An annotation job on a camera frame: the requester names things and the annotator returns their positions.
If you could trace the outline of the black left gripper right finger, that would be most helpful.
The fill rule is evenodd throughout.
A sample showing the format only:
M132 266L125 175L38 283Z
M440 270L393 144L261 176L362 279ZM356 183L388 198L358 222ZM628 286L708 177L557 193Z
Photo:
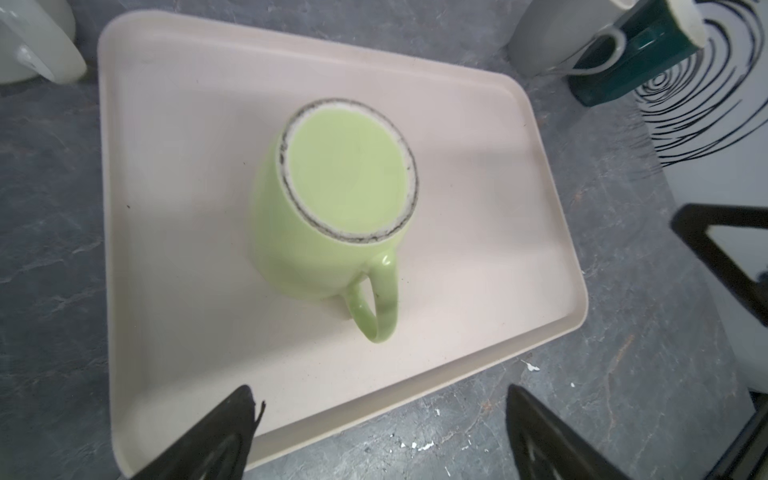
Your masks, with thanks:
M506 431L522 479L627 477L525 388L512 384Z

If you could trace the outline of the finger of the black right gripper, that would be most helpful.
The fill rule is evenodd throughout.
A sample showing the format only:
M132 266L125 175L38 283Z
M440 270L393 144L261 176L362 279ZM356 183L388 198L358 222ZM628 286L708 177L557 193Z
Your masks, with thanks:
M710 238L712 226L767 229L767 208L688 203L672 217L670 227L732 296L763 326L767 326L767 270L756 280Z

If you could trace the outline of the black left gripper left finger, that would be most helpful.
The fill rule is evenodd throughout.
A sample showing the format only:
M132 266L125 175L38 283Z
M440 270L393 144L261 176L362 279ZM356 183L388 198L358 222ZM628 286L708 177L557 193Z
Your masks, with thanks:
M135 479L240 479L266 403L242 385L182 435Z

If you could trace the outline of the dark green mug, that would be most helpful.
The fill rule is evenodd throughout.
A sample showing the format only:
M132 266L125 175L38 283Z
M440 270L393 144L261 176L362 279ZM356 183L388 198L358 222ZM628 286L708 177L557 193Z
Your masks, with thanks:
M607 70L570 76L568 86L584 106L622 97L700 49L708 33L693 1L643 1L620 26L626 47Z

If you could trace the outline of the beige plastic tray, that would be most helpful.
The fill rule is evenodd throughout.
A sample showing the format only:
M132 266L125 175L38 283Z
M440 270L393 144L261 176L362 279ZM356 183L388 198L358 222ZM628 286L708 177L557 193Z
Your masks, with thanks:
M512 78L133 11L98 45L112 444L132 477L236 388L267 405L249 467L579 328L588 294L536 119ZM324 97L384 113L420 177L400 321L287 298L249 258L255 174Z

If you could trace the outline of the grey mug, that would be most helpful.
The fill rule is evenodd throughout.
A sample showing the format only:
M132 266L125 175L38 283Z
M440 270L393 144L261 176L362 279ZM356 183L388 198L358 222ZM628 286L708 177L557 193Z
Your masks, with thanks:
M601 73L615 65L625 52L627 38L616 21L635 5L625 0L533 1L507 45L510 63L526 76ZM603 63L590 68L560 67L601 37L613 41L610 56Z

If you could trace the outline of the light green mug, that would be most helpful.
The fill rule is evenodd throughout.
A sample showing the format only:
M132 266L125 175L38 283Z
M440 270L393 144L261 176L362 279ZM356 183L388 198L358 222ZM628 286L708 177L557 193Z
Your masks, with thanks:
M341 297L363 335L382 343L398 323L396 248L418 197L414 154L386 116L351 99L313 101L256 175L252 261L286 296Z

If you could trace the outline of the white mug red inside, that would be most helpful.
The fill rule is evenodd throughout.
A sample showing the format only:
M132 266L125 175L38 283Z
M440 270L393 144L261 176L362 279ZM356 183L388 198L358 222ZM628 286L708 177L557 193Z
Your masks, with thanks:
M76 22L66 0L1 3L1 83L41 76L56 84L78 81L87 71L74 44Z

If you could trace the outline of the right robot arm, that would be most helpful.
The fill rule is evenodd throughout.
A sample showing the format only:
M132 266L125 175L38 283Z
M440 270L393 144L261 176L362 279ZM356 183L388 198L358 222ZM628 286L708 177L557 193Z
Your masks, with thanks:
M712 226L767 228L767 209L759 206L729 206L688 203L673 216L674 233L730 292L742 307L767 326L767 273L756 279L740 267L714 242ZM767 405L762 404L707 474L709 479L765 479L767 477Z

